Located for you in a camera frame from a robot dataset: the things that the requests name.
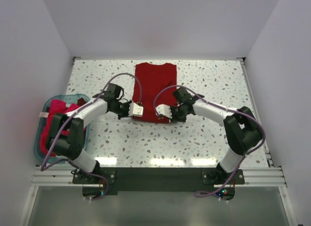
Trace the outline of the dark red t-shirt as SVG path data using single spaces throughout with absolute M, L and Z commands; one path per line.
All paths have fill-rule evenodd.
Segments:
M 132 101 L 137 103 L 142 97 L 143 116 L 133 117 L 133 119 L 140 122 L 167 124 L 169 121 L 166 118 L 157 117 L 153 102 L 160 91 L 177 85 L 177 66 L 171 63 L 162 65 L 140 63 L 136 65 L 135 76 L 141 83 L 142 95 L 140 95 L 138 83 L 135 83 Z

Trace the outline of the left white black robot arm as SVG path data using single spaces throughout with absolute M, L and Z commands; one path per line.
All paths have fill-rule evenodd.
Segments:
M 66 159 L 74 167 L 84 171 L 84 179 L 89 183 L 100 180 L 100 164 L 84 149 L 85 128 L 95 119 L 106 113 L 114 113 L 118 119 L 133 116 L 134 106 L 132 100 L 120 98 L 123 88 L 116 84 L 108 84 L 106 91 L 96 94 L 86 104 L 71 108 L 66 112 L 56 112 L 49 115 L 50 126 L 45 139 L 47 149 L 46 157 L 41 170 L 49 168 L 49 156 L 55 154 Z

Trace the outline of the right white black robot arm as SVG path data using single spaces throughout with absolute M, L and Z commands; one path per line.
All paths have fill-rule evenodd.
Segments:
M 265 131 L 262 125 L 246 106 L 224 107 L 204 100 L 203 95 L 191 95 L 182 87 L 175 90 L 173 96 L 178 102 L 178 106 L 170 107 L 173 122 L 185 122 L 187 115 L 192 114 L 208 118 L 224 127 L 229 149 L 209 178 L 228 183 L 245 156 L 263 145 Z

